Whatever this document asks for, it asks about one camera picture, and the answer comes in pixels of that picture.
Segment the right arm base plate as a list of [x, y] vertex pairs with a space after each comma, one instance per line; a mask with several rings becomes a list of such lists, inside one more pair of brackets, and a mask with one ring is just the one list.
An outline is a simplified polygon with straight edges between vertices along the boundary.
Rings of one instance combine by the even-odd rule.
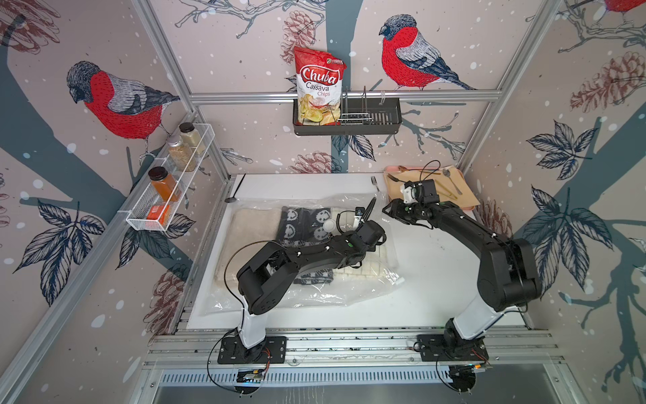
[[484, 339], [448, 342], [441, 334], [419, 334], [413, 350], [423, 362], [487, 362], [489, 354]]

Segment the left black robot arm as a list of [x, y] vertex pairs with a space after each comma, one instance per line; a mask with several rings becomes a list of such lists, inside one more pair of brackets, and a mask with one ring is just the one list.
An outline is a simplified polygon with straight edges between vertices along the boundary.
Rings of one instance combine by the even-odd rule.
[[300, 274], [357, 267], [368, 253], [387, 240], [386, 231], [368, 220], [354, 231], [309, 247], [284, 247], [267, 242], [238, 272], [244, 317], [237, 333], [246, 349], [261, 347], [267, 313], [277, 306]]

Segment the white vacuum bag valve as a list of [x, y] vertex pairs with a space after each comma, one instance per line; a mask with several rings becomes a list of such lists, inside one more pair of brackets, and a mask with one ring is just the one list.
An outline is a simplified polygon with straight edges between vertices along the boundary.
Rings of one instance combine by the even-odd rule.
[[328, 233], [333, 233], [336, 230], [336, 222], [327, 220], [323, 223], [323, 230]]

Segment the clear plastic vacuum bag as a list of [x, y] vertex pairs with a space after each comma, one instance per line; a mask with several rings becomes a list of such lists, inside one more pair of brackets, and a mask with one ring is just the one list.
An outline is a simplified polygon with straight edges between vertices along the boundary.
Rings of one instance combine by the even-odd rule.
[[[369, 217], [370, 220], [380, 224], [386, 231], [390, 231], [391, 221], [381, 211], [385, 205], [386, 197], [381, 192], [372, 194], [336, 194], [321, 200], [248, 199], [238, 200], [232, 204], [231, 219], [237, 210], [243, 208], [257, 210], [279, 208], [281, 210], [284, 206], [293, 206], [306, 209], [341, 208], [343, 210], [355, 210], [356, 207], [361, 206], [366, 211], [368, 207], [371, 207], [373, 210]], [[230, 288], [227, 281], [225, 281], [224, 288], [217, 287], [214, 275], [215, 271], [205, 293], [205, 300], [200, 305], [201, 311], [205, 314], [214, 314], [240, 309], [242, 305], [235, 298], [238, 294], [237, 288]], [[360, 301], [387, 295], [402, 286], [405, 278], [400, 273], [400, 265], [398, 265], [394, 275], [396, 276], [395, 282], [386, 278], [342, 280], [335, 278], [334, 274], [333, 281], [330, 284], [301, 285], [293, 282], [286, 296], [280, 301], [279, 307], [350, 306]]]

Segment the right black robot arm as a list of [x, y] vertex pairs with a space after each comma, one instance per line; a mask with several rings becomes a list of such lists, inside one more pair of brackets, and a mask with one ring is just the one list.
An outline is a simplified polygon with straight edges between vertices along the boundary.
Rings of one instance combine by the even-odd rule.
[[460, 315], [449, 319], [443, 344], [458, 348], [479, 343], [506, 313], [540, 298], [543, 284], [533, 247], [522, 238], [509, 238], [484, 227], [453, 202], [405, 203], [392, 200], [385, 215], [418, 226], [428, 222], [464, 244], [478, 259], [478, 294]]

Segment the cream checked cloth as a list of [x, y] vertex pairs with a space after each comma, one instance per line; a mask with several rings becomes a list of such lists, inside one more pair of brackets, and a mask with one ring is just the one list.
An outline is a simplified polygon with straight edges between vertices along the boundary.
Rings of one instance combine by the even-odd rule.
[[[331, 235], [340, 235], [342, 232], [354, 231], [359, 225], [360, 219], [355, 215], [355, 210], [343, 210], [341, 208], [331, 209], [331, 219], [338, 223], [341, 230], [334, 229]], [[377, 246], [374, 252], [367, 252], [366, 257], [360, 267], [345, 267], [342, 269], [333, 269], [332, 273], [335, 278], [342, 280], [350, 279], [368, 279], [368, 278], [386, 278], [395, 282], [395, 270], [398, 268], [397, 255], [395, 252], [394, 240], [387, 237], [387, 240], [381, 246]]]

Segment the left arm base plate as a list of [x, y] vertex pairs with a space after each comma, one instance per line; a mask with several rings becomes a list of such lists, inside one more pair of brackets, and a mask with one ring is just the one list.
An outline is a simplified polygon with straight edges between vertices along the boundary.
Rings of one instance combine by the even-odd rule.
[[239, 336], [225, 337], [218, 349], [219, 365], [283, 364], [286, 354], [286, 337], [266, 337], [261, 343], [246, 348]]

